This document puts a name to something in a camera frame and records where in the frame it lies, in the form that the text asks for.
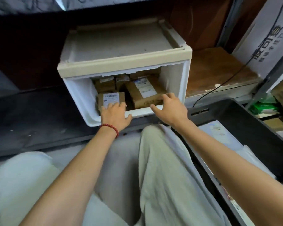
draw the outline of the barcode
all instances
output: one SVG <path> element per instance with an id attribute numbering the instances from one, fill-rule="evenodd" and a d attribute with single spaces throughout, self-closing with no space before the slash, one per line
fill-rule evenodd
<path id="1" fill-rule="evenodd" d="M 116 97 L 117 95 L 114 94 L 114 95 L 105 95 L 105 98 L 113 98 L 113 97 Z"/>

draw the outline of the black cable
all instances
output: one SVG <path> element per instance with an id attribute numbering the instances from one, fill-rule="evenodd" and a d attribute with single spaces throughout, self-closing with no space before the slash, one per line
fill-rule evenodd
<path id="1" fill-rule="evenodd" d="M 280 15 L 281 15 L 281 13 L 282 13 L 282 10 L 283 10 L 283 3 L 282 3 L 282 6 L 281 6 L 281 9 L 280 9 L 280 11 L 279 11 L 279 14 L 277 15 L 277 18 L 275 19 L 275 22 L 274 22 L 273 26 L 271 27 L 271 29 L 270 29 L 270 31 L 269 31 L 267 37 L 264 38 L 264 40 L 263 40 L 262 43 L 260 44 L 260 47 L 254 51 L 254 53 L 253 53 L 252 57 L 250 58 L 250 60 L 247 61 L 246 64 L 244 64 L 236 73 L 234 73 L 233 76 L 231 76 L 228 80 L 226 80 L 226 81 L 225 81 L 224 83 L 222 83 L 220 86 L 216 87 L 215 89 L 211 90 L 210 92 L 206 93 L 206 94 L 203 95 L 201 98 L 199 98 L 199 99 L 194 103 L 193 107 L 196 105 L 196 103 L 197 103 L 198 101 L 200 101 L 200 100 L 201 100 L 202 98 L 204 98 L 206 95 L 208 95 L 208 94 L 214 92 L 215 90 L 217 90 L 218 88 L 220 88 L 221 86 L 223 86 L 225 83 L 227 83 L 228 81 L 230 81 L 232 78 L 234 78 L 237 74 L 239 74 L 239 73 L 250 63 L 250 61 L 253 60 L 253 58 L 255 57 L 255 55 L 257 54 L 257 52 L 258 52 L 258 51 L 261 49 L 261 47 L 265 44 L 266 40 L 268 39 L 268 36 L 269 36 L 269 35 L 272 33 L 272 31 L 274 30 L 275 25 L 276 25 L 276 23 L 277 23 L 277 21 L 278 21 Z"/>

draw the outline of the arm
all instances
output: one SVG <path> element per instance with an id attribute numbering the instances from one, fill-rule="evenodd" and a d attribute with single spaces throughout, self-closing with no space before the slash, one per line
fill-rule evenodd
<path id="1" fill-rule="evenodd" d="M 125 118 L 124 102 L 102 107 L 102 123 L 123 130 L 132 115 Z M 81 225 L 106 154 L 116 137 L 107 126 L 80 151 L 35 203 L 20 226 Z"/>
<path id="2" fill-rule="evenodd" d="M 253 223 L 283 225 L 283 185 L 198 129 L 173 93 L 163 99 L 162 110 L 154 105 L 151 109 L 189 141 Z"/>

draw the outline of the white storage drawer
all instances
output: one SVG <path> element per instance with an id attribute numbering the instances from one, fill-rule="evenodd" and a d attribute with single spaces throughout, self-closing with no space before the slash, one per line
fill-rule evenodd
<path id="1" fill-rule="evenodd" d="M 163 20 L 79 27 L 66 39 L 58 71 L 88 126 L 98 126 L 97 91 L 90 78 L 161 67 L 160 83 L 184 102 L 192 49 Z M 133 118 L 150 108 L 125 112 Z"/>

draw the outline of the light gray pants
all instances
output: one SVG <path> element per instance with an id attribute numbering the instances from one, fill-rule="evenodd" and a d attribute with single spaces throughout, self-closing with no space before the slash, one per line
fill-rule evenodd
<path id="1" fill-rule="evenodd" d="M 18 225 L 60 171 L 41 152 L 23 153 L 1 165 L 0 226 Z M 138 226 L 230 225 L 184 144 L 165 126 L 148 126 L 141 134 L 139 184 L 142 214 Z M 93 194 L 83 225 L 127 223 Z"/>

